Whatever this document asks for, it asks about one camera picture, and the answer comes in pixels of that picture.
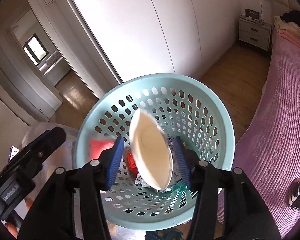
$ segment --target window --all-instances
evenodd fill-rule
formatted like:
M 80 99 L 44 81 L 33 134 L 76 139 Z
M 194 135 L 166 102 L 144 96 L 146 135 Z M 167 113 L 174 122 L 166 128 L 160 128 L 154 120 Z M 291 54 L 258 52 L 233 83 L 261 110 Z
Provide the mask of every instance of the window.
M 33 34 L 31 38 L 26 41 L 23 45 L 23 49 L 36 66 L 49 54 L 37 34 Z

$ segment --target drawer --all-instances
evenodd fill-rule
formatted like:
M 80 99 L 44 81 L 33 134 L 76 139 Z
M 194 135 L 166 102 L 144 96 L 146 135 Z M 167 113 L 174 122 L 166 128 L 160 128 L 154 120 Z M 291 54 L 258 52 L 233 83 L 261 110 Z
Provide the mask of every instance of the drawer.
M 253 44 L 261 49 L 264 49 L 268 51 L 268 43 L 269 40 L 266 40 L 264 38 L 261 38 L 260 36 L 254 35 L 252 33 L 248 33 L 245 31 L 240 31 L 239 32 L 239 40 L 240 41 L 245 41 L 247 43 Z
M 248 33 L 258 35 L 267 40 L 269 39 L 270 31 L 265 28 L 262 28 L 261 26 L 258 26 L 258 25 L 252 24 L 252 23 L 248 23 L 245 21 L 240 21 L 240 29 L 242 31 L 246 31 Z

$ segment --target electrical cable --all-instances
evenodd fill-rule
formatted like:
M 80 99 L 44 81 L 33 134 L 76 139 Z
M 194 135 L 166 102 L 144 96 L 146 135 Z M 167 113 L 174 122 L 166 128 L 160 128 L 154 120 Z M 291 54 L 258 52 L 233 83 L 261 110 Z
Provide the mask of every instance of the electrical cable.
M 254 19 L 246 17 L 245 14 L 240 15 L 240 18 L 244 19 L 244 20 L 247 20 L 247 21 L 250 21 L 250 22 L 253 22 L 255 24 L 260 24 L 261 23 L 262 26 L 266 26 L 266 23 L 263 20 L 263 9 L 262 9 L 262 1 L 261 0 L 260 0 L 260 7 L 261 7 L 261 19 L 260 20 L 256 21 Z

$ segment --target metal bolt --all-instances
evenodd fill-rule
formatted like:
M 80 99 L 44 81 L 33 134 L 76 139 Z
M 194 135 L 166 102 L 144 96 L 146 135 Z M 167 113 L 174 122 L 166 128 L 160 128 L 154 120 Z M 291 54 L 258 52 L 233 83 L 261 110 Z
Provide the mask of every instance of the metal bolt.
M 60 174 L 62 174 L 63 172 L 65 171 L 65 169 L 64 168 L 57 168 L 56 169 L 56 174 L 58 174 L 58 175 L 60 175 Z
M 208 166 L 208 162 L 205 161 L 205 160 L 201 160 L 201 161 L 199 161 L 199 165 L 202 166 L 202 167 L 207 167 Z
M 234 168 L 234 173 L 240 175 L 242 173 L 242 170 L 240 168 Z
M 91 166 L 98 166 L 100 164 L 100 161 L 99 160 L 92 160 L 91 162 L 90 162 L 90 165 Z

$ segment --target bed in distant room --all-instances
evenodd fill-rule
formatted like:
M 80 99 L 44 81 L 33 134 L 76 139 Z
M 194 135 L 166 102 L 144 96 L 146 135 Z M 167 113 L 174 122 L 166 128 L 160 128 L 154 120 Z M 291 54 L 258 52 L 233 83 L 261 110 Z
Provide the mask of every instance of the bed in distant room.
M 296 0 L 271 0 L 271 5 L 279 19 L 300 11 Z M 300 36 L 288 26 L 281 29 L 284 24 L 278 22 L 273 22 L 279 27 L 272 30 L 272 57 L 261 101 L 235 147 L 233 167 L 241 167 L 250 178 L 284 237 L 300 217 L 287 202 L 289 185 L 300 178 Z M 223 198 L 219 200 L 222 221 Z

